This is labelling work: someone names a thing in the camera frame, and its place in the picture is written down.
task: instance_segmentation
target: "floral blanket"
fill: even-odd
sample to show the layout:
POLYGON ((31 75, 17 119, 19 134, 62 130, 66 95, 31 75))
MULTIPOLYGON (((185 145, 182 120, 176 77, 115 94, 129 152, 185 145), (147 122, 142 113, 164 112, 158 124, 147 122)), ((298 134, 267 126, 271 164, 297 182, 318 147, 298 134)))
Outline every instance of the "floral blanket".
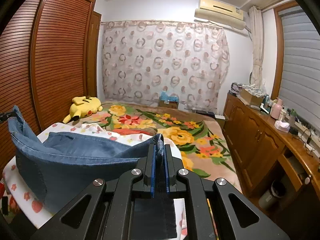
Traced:
POLYGON ((102 106, 102 112, 80 122, 98 123, 103 129, 120 135, 162 133, 179 148, 186 169, 210 180, 223 177, 241 192, 227 143, 214 119, 166 107, 113 101, 102 106))

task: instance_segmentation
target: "circle pattern curtain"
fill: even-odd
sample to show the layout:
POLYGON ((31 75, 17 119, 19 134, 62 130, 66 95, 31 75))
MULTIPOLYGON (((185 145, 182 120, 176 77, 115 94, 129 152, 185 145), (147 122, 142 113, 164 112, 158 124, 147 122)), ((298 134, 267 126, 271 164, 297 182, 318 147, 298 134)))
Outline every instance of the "circle pattern curtain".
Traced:
POLYGON ((225 32, 215 25, 107 22, 102 46, 105 98, 154 106, 166 91, 185 108, 215 113, 229 58, 225 32))

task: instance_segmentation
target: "pikachu plush toy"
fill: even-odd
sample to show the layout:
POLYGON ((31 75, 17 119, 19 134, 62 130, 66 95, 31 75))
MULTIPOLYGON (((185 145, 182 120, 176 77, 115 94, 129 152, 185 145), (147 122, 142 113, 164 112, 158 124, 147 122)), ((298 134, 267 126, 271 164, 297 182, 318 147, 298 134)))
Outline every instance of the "pikachu plush toy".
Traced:
POLYGON ((101 102, 97 98, 76 97, 72 99, 72 102, 70 114, 63 119, 64 123, 70 122, 70 120, 77 121, 80 118, 95 114, 97 111, 102 111, 101 102))

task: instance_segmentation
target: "trash can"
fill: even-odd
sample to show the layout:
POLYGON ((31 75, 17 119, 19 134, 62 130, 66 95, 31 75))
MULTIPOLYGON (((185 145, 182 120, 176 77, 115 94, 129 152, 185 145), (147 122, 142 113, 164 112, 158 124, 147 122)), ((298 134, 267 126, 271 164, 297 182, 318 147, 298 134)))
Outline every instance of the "trash can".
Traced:
POLYGON ((268 189, 259 199, 259 206, 267 210, 282 198, 285 195, 285 192, 286 189, 284 185, 281 182, 274 180, 271 184, 271 188, 268 189))

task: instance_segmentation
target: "white wall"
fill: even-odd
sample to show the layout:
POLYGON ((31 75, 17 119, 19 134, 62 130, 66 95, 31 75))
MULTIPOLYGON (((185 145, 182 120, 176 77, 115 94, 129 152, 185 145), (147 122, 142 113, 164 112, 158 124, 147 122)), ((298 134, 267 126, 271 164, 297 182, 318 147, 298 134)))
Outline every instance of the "white wall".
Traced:
POLYGON ((262 78, 265 79, 267 94, 271 95, 276 73, 277 30, 273 9, 262 13, 264 29, 264 54, 262 62, 262 78))
MULTIPOLYGON (((111 0, 104 5, 103 16, 106 21, 149 19, 193 22, 194 12, 198 5, 199 0, 111 0)), ((230 67, 219 93, 218 112, 220 114, 223 111, 231 83, 248 84, 253 62, 252 42, 247 34, 245 32, 238 34, 227 29, 225 31, 230 51, 230 67)), ((101 55, 101 50, 98 49, 98 57, 99 55, 101 55)), ((101 66, 100 61, 97 75, 102 75, 99 69, 101 66)), ((103 91, 102 86, 98 87, 98 91, 103 91)))

